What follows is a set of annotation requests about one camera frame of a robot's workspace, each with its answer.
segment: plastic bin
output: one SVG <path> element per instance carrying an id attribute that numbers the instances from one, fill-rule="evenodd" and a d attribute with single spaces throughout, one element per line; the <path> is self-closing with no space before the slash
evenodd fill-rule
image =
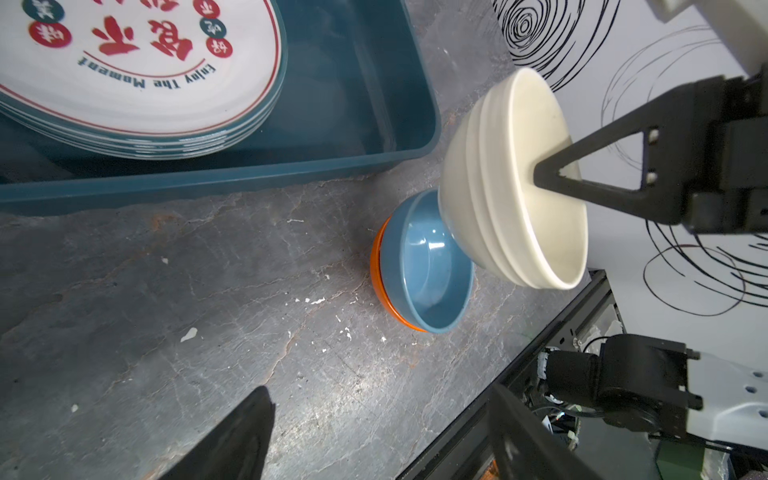
<path id="1" fill-rule="evenodd" d="M 400 0 L 276 0 L 283 93 L 258 132 L 217 154 L 137 161 L 61 144 L 0 115 L 0 210 L 66 214 L 383 171 L 430 152 L 435 97 Z"/>

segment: white plate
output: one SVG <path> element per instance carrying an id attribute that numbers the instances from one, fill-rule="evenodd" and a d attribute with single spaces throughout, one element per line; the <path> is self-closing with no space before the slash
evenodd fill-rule
<path id="1" fill-rule="evenodd" d="M 269 0 L 2 2 L 0 90 L 62 124 L 193 137 L 259 107 L 280 42 Z"/>
<path id="2" fill-rule="evenodd" d="M 143 151 L 143 152 L 158 152 L 159 154 L 170 153 L 171 151 L 185 151 L 195 148 L 206 147 L 208 144 L 219 142 L 228 137 L 233 137 L 241 133 L 242 131 L 249 129 L 254 123 L 263 121 L 269 113 L 271 113 L 274 105 L 280 96 L 280 89 L 278 89 L 270 102 L 259 106 L 258 111 L 252 112 L 245 121 L 233 126 L 232 128 L 215 131 L 210 134 L 184 139 L 175 142 L 160 142 L 160 141 L 130 141 L 130 140 L 116 140 L 108 137 L 97 136 L 93 134 L 85 134 L 84 132 L 76 129 L 70 129 L 61 127 L 57 124 L 44 121 L 32 114 L 28 114 L 24 111 L 20 111 L 10 105 L 0 102 L 0 111 L 6 113 L 10 118 L 18 121 L 21 124 L 27 126 L 33 126 L 34 130 L 38 133 L 48 135 L 55 140 L 66 139 L 68 143 L 75 142 L 79 147 L 90 149 L 91 146 L 96 148 L 109 148 L 116 151 Z"/>
<path id="3" fill-rule="evenodd" d="M 19 124 L 24 125 L 25 127 L 29 128 L 30 130 L 37 131 L 40 134 L 47 135 L 57 141 L 60 141 L 61 143 L 71 145 L 72 147 L 78 147 L 83 148 L 85 150 L 93 151 L 97 154 L 103 154 L 103 155 L 109 155 L 111 157 L 121 157 L 121 158 L 130 158 L 135 160 L 180 160 L 184 158 L 194 158 L 194 157 L 202 157 L 203 155 L 213 154 L 218 151 L 225 150 L 229 147 L 234 146 L 235 144 L 245 140 L 248 138 L 253 132 L 259 129 L 261 125 L 266 121 L 267 117 L 269 117 L 269 113 L 271 113 L 271 109 L 268 110 L 268 112 L 262 116 L 261 119 L 259 119 L 256 123 L 251 124 L 245 131 L 240 132 L 238 135 L 228 138 L 220 139 L 216 142 L 213 142 L 212 144 L 208 144 L 205 147 L 201 148 L 194 148 L 194 149 L 185 149 L 182 151 L 176 151 L 172 153 L 163 153 L 159 154 L 156 152 L 144 152 L 144 151 L 116 151 L 112 150 L 108 147 L 92 147 L 92 146 L 84 146 L 82 144 L 79 144 L 77 141 L 72 141 L 67 138 L 58 137 L 54 134 L 51 134 L 50 132 L 42 131 L 41 129 L 37 128 L 34 125 L 28 124 L 24 121 L 18 121 Z"/>

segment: white debris fleck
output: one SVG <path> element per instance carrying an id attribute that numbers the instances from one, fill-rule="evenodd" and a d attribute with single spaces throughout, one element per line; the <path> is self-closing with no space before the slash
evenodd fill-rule
<path id="1" fill-rule="evenodd" d="M 181 337 L 180 343 L 184 343 L 187 340 L 192 340 L 196 336 L 197 336 L 197 329 L 195 327 L 192 327 L 190 328 L 190 331 L 187 332 L 187 335 Z"/>

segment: white bowl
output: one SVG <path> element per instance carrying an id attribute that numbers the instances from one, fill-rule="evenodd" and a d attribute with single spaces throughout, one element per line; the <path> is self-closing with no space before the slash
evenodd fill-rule
<path id="1" fill-rule="evenodd" d="M 440 214 L 459 246 L 502 279 L 573 288 L 587 262 L 583 201 L 533 184 L 540 161 L 571 144 L 547 82 L 523 68 L 462 120 L 440 180 Z M 564 169 L 579 178 L 578 165 Z"/>

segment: gray marble countertop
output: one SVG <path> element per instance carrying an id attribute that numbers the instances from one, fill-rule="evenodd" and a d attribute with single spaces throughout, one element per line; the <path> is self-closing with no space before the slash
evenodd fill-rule
<path id="1" fill-rule="evenodd" d="M 490 0 L 408 7 L 443 120 L 428 157 L 279 190 L 0 216 L 0 478 L 157 478 L 259 385 L 277 404 L 264 478 L 393 478 L 576 294 L 478 269 L 465 318 L 441 336 L 379 305 L 376 231 L 437 184 L 458 120 L 514 69 Z"/>

